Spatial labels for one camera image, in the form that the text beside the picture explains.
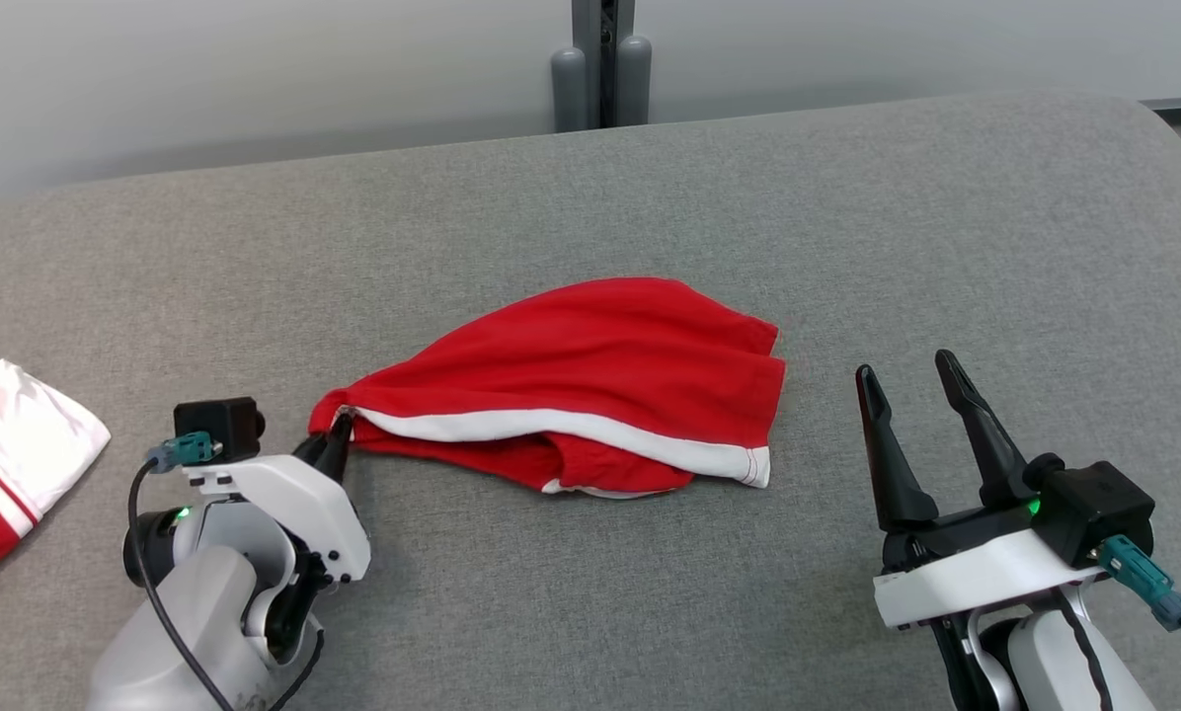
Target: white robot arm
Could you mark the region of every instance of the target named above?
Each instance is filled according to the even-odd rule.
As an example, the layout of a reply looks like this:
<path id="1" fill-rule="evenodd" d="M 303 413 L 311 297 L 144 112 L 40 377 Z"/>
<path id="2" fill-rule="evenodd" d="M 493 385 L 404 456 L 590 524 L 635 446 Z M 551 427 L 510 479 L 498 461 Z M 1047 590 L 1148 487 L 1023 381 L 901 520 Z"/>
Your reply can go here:
<path id="1" fill-rule="evenodd" d="M 293 455 L 260 456 L 262 419 L 252 399 L 175 409 L 180 438 L 154 450 L 149 468 L 168 471 L 183 455 L 208 458 L 183 469 L 203 501 L 136 517 L 125 567 L 143 585 L 142 559 L 170 626 L 226 705 L 148 600 L 99 658 L 87 710 L 282 706 L 321 647 L 311 613 L 317 594 L 361 580 L 371 562 L 370 541 L 340 485 L 351 428 L 344 415 L 328 436 L 312 437 Z"/>
<path id="2" fill-rule="evenodd" d="M 981 508 L 939 516 L 889 426 L 893 410 L 869 365 L 857 370 L 867 462 L 885 531 L 874 578 L 885 625 L 928 626 L 958 711 L 1150 711 L 1082 594 L 1116 578 L 1181 627 L 1181 594 L 1151 563 L 1154 500 L 1108 462 L 1026 463 L 952 352 L 935 359 L 981 472 Z M 981 630 L 987 612 L 1026 606 Z"/>

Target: white wall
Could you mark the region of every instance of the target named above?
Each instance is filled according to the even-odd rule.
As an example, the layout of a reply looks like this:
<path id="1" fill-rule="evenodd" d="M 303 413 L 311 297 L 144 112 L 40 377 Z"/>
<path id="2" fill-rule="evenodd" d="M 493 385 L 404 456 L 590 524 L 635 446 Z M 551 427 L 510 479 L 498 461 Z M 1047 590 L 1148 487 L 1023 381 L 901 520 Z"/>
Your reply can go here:
<path id="1" fill-rule="evenodd" d="M 542 133 L 568 0 L 0 0 L 0 196 Z M 653 120 L 1031 86 L 1181 98 L 1181 0 L 635 0 Z"/>
<path id="2" fill-rule="evenodd" d="M 998 89 L 1181 98 L 1181 0 L 635 0 L 651 120 Z"/>
<path id="3" fill-rule="evenodd" d="M 542 133 L 553 0 L 0 0 L 0 195 Z"/>

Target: red and white garment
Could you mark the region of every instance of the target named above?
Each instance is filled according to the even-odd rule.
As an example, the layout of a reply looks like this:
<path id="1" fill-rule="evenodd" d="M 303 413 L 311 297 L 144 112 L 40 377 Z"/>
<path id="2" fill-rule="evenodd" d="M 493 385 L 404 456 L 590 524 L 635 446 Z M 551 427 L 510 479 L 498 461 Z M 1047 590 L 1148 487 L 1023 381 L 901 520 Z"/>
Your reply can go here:
<path id="1" fill-rule="evenodd" d="M 677 280 L 594 280 L 495 311 L 328 392 L 309 429 L 352 411 L 360 449 L 546 494 L 628 498 L 693 474 L 762 489 L 784 383 L 776 334 Z"/>
<path id="2" fill-rule="evenodd" d="M 0 360 L 0 559 L 15 548 L 107 444 L 85 407 Z"/>

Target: teal connector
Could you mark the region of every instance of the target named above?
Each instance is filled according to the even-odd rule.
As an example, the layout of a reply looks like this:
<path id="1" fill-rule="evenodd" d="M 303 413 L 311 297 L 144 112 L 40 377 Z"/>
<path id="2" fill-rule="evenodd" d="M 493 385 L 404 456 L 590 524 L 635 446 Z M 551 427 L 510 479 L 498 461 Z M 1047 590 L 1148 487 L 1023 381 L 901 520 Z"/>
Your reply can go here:
<path id="1" fill-rule="evenodd" d="M 177 465 L 190 467 L 202 464 L 213 459 L 217 455 L 220 445 L 214 444 L 208 437 L 208 432 L 194 431 L 184 433 L 182 437 L 174 437 L 161 443 L 159 446 L 148 451 L 149 459 L 156 459 L 152 472 L 163 474 L 171 471 Z"/>
<path id="2" fill-rule="evenodd" d="M 1113 580 L 1136 591 L 1160 626 L 1169 631 L 1181 627 L 1181 594 L 1174 593 L 1173 578 L 1129 537 L 1115 535 L 1104 540 L 1100 547 L 1100 567 L 1108 570 Z"/>

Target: gray couch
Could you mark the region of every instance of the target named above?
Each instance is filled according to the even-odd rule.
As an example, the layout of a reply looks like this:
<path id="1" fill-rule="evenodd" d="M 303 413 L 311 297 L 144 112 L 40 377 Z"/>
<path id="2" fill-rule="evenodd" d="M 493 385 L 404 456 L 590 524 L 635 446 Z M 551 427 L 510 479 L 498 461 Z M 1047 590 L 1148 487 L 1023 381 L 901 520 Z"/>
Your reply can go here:
<path id="1" fill-rule="evenodd" d="M 79 707 L 139 605 L 131 474 L 180 400 L 252 394 L 287 451 L 328 389 L 531 293 L 686 280 L 781 327 L 766 490 L 542 496 L 358 455 L 373 570 L 320 601 L 289 707 L 947 707 L 932 635 L 872 604 L 853 371 L 924 487 L 976 504 L 951 347 L 1027 455 L 1154 495 L 1181 588 L 1181 142 L 1122 99 L 1006 93 L 183 171 L 0 203 L 0 357 L 112 442 L 0 566 L 0 710 Z M 182 503 L 157 480 L 144 505 Z M 1162 710 L 1181 633 L 1091 612 Z"/>

